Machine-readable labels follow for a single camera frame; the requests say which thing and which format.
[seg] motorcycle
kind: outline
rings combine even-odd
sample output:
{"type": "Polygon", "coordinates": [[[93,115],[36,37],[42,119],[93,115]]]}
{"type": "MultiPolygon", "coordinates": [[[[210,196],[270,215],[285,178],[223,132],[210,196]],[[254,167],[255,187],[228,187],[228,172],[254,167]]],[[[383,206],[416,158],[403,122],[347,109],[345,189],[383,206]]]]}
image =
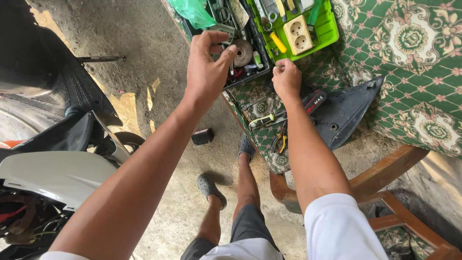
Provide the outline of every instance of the motorcycle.
{"type": "Polygon", "coordinates": [[[25,0],[2,1],[0,20],[0,112],[38,132],[0,149],[0,259],[35,259],[144,138],[109,130],[122,121],[84,68],[120,57],[75,57],[25,0]]]}

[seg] hand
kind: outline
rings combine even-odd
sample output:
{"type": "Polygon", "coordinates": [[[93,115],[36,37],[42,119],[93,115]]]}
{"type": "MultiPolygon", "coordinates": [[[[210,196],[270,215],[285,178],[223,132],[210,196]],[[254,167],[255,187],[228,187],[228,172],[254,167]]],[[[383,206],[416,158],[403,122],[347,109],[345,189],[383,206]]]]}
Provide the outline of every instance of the hand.
{"type": "Polygon", "coordinates": [[[300,70],[288,58],[278,60],[276,65],[280,67],[273,68],[272,81],[282,103],[291,99],[300,99],[300,85],[302,85],[300,70]]]}
{"type": "Polygon", "coordinates": [[[227,40],[229,35],[220,31],[203,31],[194,35],[188,60],[188,83],[184,98],[204,106],[212,105],[225,86],[231,61],[236,58],[235,45],[223,50],[220,58],[214,62],[211,53],[220,53],[219,44],[227,40]]]}

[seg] small black battery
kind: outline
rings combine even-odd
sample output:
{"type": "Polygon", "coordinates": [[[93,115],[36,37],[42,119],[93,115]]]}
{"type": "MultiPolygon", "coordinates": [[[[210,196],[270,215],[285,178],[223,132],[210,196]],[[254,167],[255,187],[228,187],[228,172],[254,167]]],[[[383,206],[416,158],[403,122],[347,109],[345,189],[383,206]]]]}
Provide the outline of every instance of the small black battery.
{"type": "Polygon", "coordinates": [[[193,143],[195,145],[201,145],[201,144],[206,144],[206,143],[211,142],[213,140],[213,137],[214,136],[213,136],[212,128],[207,128],[207,129],[195,132],[191,136],[191,140],[193,140],[193,143]]]}

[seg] person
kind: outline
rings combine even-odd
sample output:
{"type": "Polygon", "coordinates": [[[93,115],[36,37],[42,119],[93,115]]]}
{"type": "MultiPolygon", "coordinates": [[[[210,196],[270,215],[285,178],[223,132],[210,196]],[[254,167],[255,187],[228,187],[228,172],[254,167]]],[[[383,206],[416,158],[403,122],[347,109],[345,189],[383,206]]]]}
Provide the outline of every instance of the person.
{"type": "MultiPolygon", "coordinates": [[[[79,207],[41,260],[129,259],[150,222],[196,125],[225,85],[236,46],[222,51],[226,33],[194,36],[183,99],[167,120],[79,207]]],[[[276,62],[273,83],[287,111],[289,163],[303,212],[308,259],[380,259],[387,255],[351,196],[348,179],[306,115],[300,96],[301,72],[289,59],[276,62]]],[[[255,153],[243,138],[231,243],[218,246],[219,213],[226,199],[206,175],[198,187],[209,208],[184,260],[283,259],[260,211],[249,163],[255,153]]]]}

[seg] forearm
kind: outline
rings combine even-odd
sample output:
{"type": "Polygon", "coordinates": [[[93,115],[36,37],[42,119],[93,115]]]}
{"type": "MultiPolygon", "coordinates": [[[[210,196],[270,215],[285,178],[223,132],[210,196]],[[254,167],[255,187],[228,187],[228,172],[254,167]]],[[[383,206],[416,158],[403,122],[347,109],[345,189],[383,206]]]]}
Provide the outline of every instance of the forearm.
{"type": "Polygon", "coordinates": [[[290,140],[289,163],[302,212],[313,200],[326,194],[351,194],[350,184],[340,163],[307,116],[300,98],[293,98],[284,104],[290,140]]]}
{"type": "Polygon", "coordinates": [[[151,220],[203,105],[182,101],[168,119],[65,225],[50,251],[128,259],[151,220]]]}

